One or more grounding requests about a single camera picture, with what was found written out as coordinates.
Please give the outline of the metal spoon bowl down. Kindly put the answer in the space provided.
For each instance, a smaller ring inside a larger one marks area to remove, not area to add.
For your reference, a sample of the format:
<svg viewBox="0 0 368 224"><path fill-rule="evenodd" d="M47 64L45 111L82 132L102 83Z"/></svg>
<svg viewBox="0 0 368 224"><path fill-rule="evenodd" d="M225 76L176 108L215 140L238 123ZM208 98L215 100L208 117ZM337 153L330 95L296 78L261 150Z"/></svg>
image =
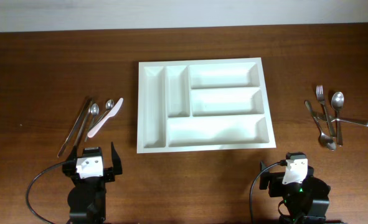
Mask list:
<svg viewBox="0 0 368 224"><path fill-rule="evenodd" d="M334 140L331 136L328 136L328 135L324 134L324 132L322 130L322 127L321 127L321 125L320 125L320 123L317 119L316 113L313 111L311 103L308 100L305 100L304 104L307 107L308 111L311 114L311 117L313 118L314 122L316 123L316 125L319 129L320 135L319 135L318 141L319 141L320 145L328 148L331 151L335 151L336 150L336 143L334 142Z"/></svg>

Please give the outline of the small metal teaspoon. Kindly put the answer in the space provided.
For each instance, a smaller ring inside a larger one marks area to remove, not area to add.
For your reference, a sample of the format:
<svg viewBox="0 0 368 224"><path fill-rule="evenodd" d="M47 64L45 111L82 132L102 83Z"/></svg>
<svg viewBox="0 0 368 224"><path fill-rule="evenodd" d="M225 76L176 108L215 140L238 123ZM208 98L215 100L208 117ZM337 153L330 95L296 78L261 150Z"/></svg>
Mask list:
<svg viewBox="0 0 368 224"><path fill-rule="evenodd" d="M100 120L114 107L114 105L115 105L115 102L113 100L108 100L105 104L105 111L103 112L103 114L99 118L97 118L97 119L93 118L92 119L92 121L91 121L91 123L88 127L88 130L92 129L92 127L94 125L99 123Z"/></svg>
<svg viewBox="0 0 368 224"><path fill-rule="evenodd" d="M89 130L91 130L91 128L93 127L94 122L95 122L95 118L99 115L99 112L100 112L99 106L96 103L92 104L92 106L90 108L90 113L92 115L92 119L90 121L87 133L85 134L85 140L84 140L85 142L87 142L87 139L88 139L87 134L88 134Z"/></svg>

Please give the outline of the metal tongs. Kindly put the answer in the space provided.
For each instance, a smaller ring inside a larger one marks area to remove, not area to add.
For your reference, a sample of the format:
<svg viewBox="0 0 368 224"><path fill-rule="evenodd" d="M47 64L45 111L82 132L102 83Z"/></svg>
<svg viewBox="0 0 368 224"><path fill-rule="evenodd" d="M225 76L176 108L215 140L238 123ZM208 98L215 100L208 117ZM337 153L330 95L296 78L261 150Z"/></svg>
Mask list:
<svg viewBox="0 0 368 224"><path fill-rule="evenodd" d="M77 119L75 120L73 127L71 128L69 134L66 137L65 142L62 144L60 150L57 153L57 157L61 157L62 154L64 153L66 147L68 146L71 138L73 137L73 135L75 134L76 130L78 129L78 127L80 126L81 122L83 121L84 117L87 115L88 113L88 109L90 107L90 104L93 102L93 98L87 98L86 102L84 103Z"/></svg>

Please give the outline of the metal fork crosswise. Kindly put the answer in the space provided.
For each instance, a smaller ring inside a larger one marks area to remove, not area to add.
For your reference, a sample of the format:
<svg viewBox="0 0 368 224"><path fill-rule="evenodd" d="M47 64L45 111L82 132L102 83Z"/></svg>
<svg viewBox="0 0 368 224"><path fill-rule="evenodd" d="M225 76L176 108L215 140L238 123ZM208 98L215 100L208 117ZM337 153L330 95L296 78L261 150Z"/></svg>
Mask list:
<svg viewBox="0 0 368 224"><path fill-rule="evenodd" d="M316 113L316 117L320 120L327 121L326 116L322 113ZM352 123L352 124L358 124L361 126L367 126L368 127L368 121L367 120L359 120L359 119L349 119L349 118L335 118L333 116L330 116L331 122L333 121L342 121L346 123Z"/></svg>

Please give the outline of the large metal spoon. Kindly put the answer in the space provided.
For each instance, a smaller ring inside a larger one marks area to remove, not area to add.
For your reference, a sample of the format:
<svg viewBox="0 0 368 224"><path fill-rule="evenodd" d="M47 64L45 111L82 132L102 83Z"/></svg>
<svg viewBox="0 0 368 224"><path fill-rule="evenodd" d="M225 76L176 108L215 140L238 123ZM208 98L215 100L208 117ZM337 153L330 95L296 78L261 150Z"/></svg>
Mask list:
<svg viewBox="0 0 368 224"><path fill-rule="evenodd" d="M340 119L339 119L339 113L343 109L343 106L344 106L344 95L342 92L339 91L333 94L333 97L331 100L331 106L336 112L337 144L339 146L343 146L342 130L341 130L341 124L340 124Z"/></svg>

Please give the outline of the metal fork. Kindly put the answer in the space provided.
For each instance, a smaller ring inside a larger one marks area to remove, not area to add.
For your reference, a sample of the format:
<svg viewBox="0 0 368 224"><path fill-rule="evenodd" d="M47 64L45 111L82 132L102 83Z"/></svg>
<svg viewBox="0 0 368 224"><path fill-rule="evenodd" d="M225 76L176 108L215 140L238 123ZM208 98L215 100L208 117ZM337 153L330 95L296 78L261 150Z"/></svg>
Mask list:
<svg viewBox="0 0 368 224"><path fill-rule="evenodd" d="M325 100L325 97L324 97L323 86L322 85L317 85L316 86L316 98L317 98L318 102L323 107L324 115L325 115L325 118L326 118L326 122L328 124L328 129L329 129L330 135L332 137L336 137L336 132L334 130L334 126L333 126L331 118L329 116L328 108L326 106L326 100Z"/></svg>

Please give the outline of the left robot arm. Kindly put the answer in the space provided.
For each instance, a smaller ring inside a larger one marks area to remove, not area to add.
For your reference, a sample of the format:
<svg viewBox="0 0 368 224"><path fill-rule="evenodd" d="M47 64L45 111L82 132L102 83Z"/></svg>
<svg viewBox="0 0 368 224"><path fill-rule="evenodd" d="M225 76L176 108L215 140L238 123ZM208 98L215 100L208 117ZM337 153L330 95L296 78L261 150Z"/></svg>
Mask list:
<svg viewBox="0 0 368 224"><path fill-rule="evenodd" d="M122 163L114 145L111 145L112 166L105 168L100 147L88 147L77 156L75 146L62 172L69 177L74 188L69 192L69 223L104 223L106 220L106 186L123 173Z"/></svg>

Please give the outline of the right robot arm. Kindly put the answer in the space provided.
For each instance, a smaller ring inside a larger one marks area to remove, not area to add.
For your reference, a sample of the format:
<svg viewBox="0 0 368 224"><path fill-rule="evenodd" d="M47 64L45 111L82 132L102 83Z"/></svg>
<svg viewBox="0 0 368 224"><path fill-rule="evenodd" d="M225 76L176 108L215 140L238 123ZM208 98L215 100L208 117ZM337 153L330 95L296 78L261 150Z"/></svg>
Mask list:
<svg viewBox="0 0 368 224"><path fill-rule="evenodd" d="M260 163L261 190L268 190L271 198L280 197L288 213L279 211L280 223L324 223L329 207L330 186L314 176L314 168L302 152L287 153L277 162L283 172L270 172L272 166Z"/></svg>

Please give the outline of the pink plastic knife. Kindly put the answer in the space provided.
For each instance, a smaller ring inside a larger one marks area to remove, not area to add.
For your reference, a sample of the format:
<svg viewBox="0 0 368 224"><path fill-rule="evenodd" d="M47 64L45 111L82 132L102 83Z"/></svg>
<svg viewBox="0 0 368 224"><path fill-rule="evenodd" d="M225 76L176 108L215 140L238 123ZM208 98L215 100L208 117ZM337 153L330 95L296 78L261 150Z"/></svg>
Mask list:
<svg viewBox="0 0 368 224"><path fill-rule="evenodd" d="M102 126L106 123L106 121L114 117L119 112L123 102L124 99L120 98L114 105L114 107L99 122L97 122L97 124L95 124L91 129L89 129L87 137L88 138L94 137L97 134L97 132L99 132L99 130L102 128Z"/></svg>

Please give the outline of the white plastic cutlery tray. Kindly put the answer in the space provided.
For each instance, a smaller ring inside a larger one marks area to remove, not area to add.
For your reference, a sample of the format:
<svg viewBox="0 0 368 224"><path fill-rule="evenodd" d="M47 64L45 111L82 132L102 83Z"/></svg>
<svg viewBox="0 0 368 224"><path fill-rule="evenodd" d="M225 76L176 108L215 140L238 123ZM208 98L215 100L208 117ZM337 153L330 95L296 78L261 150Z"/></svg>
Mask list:
<svg viewBox="0 0 368 224"><path fill-rule="evenodd" d="M141 62L137 152L276 146L261 58Z"/></svg>

